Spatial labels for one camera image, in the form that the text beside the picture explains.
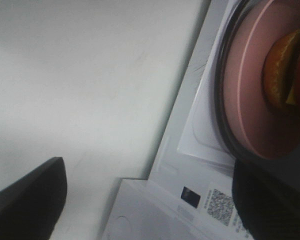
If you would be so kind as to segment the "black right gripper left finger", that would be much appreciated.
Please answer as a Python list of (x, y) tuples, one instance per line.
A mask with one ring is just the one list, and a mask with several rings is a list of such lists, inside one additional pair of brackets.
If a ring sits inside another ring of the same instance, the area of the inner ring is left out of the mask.
[(68, 191), (65, 162), (53, 157), (0, 191), (0, 240), (48, 240)]

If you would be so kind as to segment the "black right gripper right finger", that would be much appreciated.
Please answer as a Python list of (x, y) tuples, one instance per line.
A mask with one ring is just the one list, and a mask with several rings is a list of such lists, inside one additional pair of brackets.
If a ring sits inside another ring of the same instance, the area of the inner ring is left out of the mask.
[(243, 227), (255, 240), (300, 240), (300, 215), (239, 159), (234, 165), (232, 198)]

